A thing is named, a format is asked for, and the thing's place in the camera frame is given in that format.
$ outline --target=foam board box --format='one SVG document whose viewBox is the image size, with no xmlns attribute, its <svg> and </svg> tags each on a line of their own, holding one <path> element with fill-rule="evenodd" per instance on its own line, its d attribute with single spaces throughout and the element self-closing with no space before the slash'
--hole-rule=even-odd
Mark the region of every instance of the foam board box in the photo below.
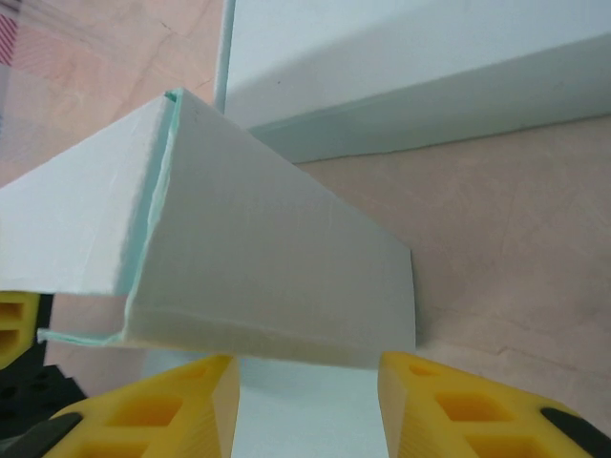
<svg viewBox="0 0 611 458">
<path fill-rule="evenodd" d="M 611 113 L 607 0 L 237 0 L 230 12 L 218 106 L 292 162 Z"/>
<path fill-rule="evenodd" d="M 0 290 L 128 294 L 81 344 L 376 365 L 414 350 L 410 250 L 192 94 L 0 189 Z"/>
</svg>

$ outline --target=white foam board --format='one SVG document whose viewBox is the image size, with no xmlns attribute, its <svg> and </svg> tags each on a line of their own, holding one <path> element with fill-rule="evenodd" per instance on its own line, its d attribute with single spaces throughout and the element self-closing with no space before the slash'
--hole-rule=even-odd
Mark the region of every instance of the white foam board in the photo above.
<svg viewBox="0 0 611 458">
<path fill-rule="evenodd" d="M 238 0 L 218 98 L 293 162 L 608 114 L 610 17 L 606 0 Z"/>
<path fill-rule="evenodd" d="M 202 357 L 152 350 L 145 360 L 143 376 Z M 242 359 L 233 456 L 388 456 L 377 370 Z"/>
<path fill-rule="evenodd" d="M 118 334 L 42 337 L 348 365 L 415 347 L 410 250 L 183 90 L 0 190 L 0 222 L 0 289 L 129 291 Z"/>
<path fill-rule="evenodd" d="M 0 290 L 130 291 L 171 108 L 157 98 L 0 189 Z"/>
</svg>

